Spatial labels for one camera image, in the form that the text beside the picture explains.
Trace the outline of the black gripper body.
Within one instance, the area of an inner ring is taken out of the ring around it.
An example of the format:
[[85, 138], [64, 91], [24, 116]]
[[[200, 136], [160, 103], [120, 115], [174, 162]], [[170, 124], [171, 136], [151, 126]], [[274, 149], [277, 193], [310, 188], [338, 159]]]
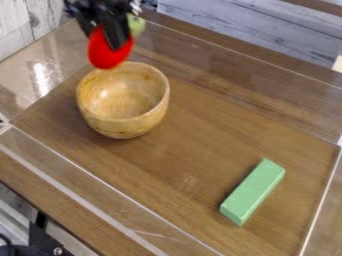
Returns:
[[77, 21], [95, 21], [104, 13], [142, 13], [140, 0], [63, 0], [65, 13]]

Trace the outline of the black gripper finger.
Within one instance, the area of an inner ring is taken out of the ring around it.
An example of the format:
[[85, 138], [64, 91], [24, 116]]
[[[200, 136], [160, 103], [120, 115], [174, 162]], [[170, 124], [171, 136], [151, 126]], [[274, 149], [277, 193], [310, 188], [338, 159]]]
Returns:
[[85, 36], [89, 36], [95, 28], [98, 27], [98, 23], [93, 17], [77, 17], [76, 18], [79, 26], [84, 32]]
[[103, 27], [110, 47], [116, 50], [131, 38], [127, 14], [108, 14], [104, 17]]

